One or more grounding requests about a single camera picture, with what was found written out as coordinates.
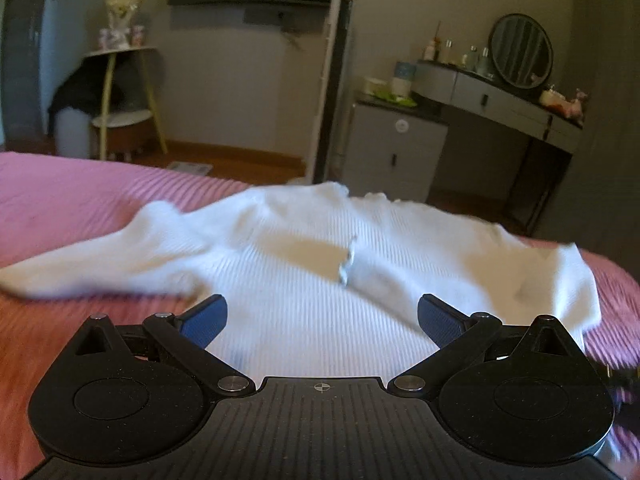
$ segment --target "mirror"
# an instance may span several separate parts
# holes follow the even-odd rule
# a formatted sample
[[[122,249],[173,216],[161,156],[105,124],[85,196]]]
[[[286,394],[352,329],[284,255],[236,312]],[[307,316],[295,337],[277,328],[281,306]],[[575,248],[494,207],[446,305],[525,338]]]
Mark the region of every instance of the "mirror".
[[[554,51],[545,29],[524,14],[508,14],[494,26],[489,38],[495,69],[508,84],[532,89],[551,74]]]

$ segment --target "round stool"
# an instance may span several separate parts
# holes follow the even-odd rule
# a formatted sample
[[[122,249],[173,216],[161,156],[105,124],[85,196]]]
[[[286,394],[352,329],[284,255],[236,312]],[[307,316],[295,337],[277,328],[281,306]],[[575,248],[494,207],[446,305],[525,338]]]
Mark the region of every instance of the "round stool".
[[[96,134],[100,135],[100,122],[96,117],[92,121]],[[107,120],[107,152],[123,153],[125,162],[131,162],[131,153],[138,152],[156,136],[156,125],[149,110],[136,112],[117,112],[109,114]]]

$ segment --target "black countertop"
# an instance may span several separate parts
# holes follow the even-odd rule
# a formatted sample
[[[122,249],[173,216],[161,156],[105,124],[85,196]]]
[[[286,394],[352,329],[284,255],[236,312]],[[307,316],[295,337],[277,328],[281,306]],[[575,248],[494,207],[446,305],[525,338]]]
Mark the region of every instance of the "black countertop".
[[[359,105],[365,106],[373,106],[376,108],[385,108],[386,110],[391,110],[394,112],[399,112],[404,115],[408,115],[411,117],[417,117],[419,119],[423,119],[425,121],[431,121],[432,123],[444,124],[449,126],[447,121],[444,121],[441,117],[438,117],[433,113],[432,110],[422,107],[418,104],[417,107],[409,108],[407,106],[395,105],[393,103],[389,103],[384,99],[378,99],[372,95],[368,95],[365,93],[359,93],[356,96],[356,102]]]
[[[543,107],[543,105],[541,105],[539,101],[540,94],[542,94],[542,90],[540,88],[535,88],[533,90],[520,90],[520,89],[514,88],[513,86],[503,83],[502,80],[500,79],[500,76],[498,75],[495,75],[495,78],[491,80],[491,79],[482,77],[476,72],[469,72],[469,70],[464,70],[463,68],[460,68],[452,64],[443,64],[437,61],[423,61],[423,60],[419,60],[417,63],[432,64],[435,66],[439,66],[441,68],[445,68],[447,70],[453,70],[454,72],[459,72],[461,74],[467,75],[474,79],[478,79],[480,81],[487,83],[488,85],[495,86],[496,88],[499,88],[504,92],[507,92],[507,94],[511,94],[513,96],[516,96],[519,99],[522,99],[523,101],[526,101],[534,106],[537,106],[541,110],[544,110],[546,113],[553,115],[559,119],[562,119],[563,121],[566,121],[567,123],[572,124],[573,126],[576,126],[576,128],[582,129],[582,126],[580,126],[580,124],[576,123],[574,120],[567,119],[566,117],[564,117],[564,115],[560,114],[559,112],[556,112],[554,110],[549,110],[549,108]]]

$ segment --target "wooden table leg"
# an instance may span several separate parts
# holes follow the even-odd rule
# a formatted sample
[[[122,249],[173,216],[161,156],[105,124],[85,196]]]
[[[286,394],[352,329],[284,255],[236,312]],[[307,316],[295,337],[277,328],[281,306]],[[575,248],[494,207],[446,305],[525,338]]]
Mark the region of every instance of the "wooden table leg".
[[[142,79],[145,84],[145,92],[146,92],[146,100],[149,106],[149,110],[151,111],[154,117],[154,123],[156,124],[156,132],[158,133],[158,141],[160,142],[160,148],[164,154],[167,154],[169,151],[166,148],[166,140],[164,138],[164,131],[162,130],[162,126],[160,124],[160,115],[158,114],[158,104],[156,104],[156,97],[154,96],[154,88],[151,84],[151,79],[149,79],[149,70],[146,67],[146,59],[143,51],[138,51],[138,60],[140,62],[140,71],[142,72]]]
[[[100,112],[100,160],[107,160],[107,121],[109,119],[111,87],[113,86],[113,72],[116,68],[116,56],[117,54],[115,52],[109,54],[107,72],[104,74],[104,86],[102,87],[102,109]]]

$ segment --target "pink bedspread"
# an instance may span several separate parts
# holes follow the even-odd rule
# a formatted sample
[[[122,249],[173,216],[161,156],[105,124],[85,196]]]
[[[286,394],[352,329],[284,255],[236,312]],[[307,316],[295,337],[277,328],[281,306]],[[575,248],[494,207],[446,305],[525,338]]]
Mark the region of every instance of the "pink bedspread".
[[[192,211],[247,187],[128,164],[0,153],[0,267],[117,231],[154,200]],[[603,317],[586,337],[588,353],[616,367],[640,364],[640,286],[606,258],[583,256],[598,283]],[[186,307],[176,298],[36,302],[0,293],[0,479],[21,478],[42,459],[26,416],[28,401],[89,314],[105,312],[116,324],[134,324]],[[623,443],[629,457],[640,460],[638,443]]]

